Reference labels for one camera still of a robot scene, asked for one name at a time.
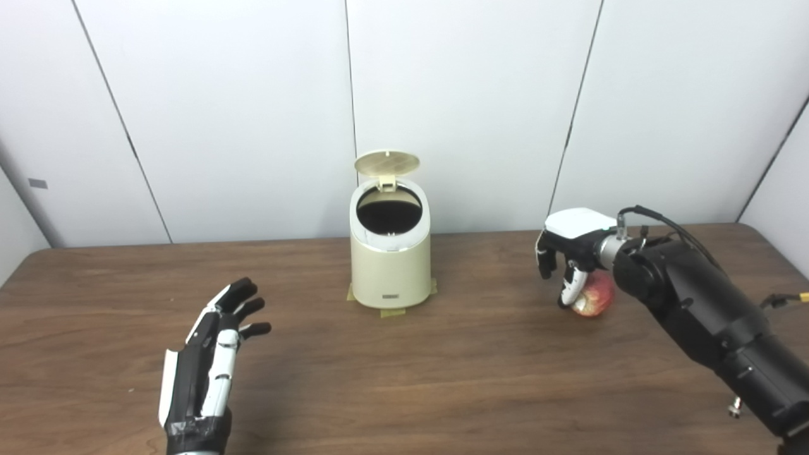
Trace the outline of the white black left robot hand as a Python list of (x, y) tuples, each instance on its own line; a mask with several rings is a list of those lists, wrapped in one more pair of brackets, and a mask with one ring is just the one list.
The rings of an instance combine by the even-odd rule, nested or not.
[(205, 305), (179, 351), (166, 351), (158, 420), (167, 454), (226, 452), (236, 357), (246, 340), (272, 330), (268, 322), (243, 322), (263, 308), (257, 285), (242, 277)]

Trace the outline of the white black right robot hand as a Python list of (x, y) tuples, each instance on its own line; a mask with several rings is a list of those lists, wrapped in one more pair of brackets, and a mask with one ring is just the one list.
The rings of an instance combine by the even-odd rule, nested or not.
[(549, 215), (535, 242), (540, 276), (547, 280), (557, 270), (557, 254), (564, 257), (563, 288), (557, 304), (587, 315), (586, 290), (595, 284), (596, 271), (612, 270), (616, 256), (617, 221), (588, 208), (573, 208)]

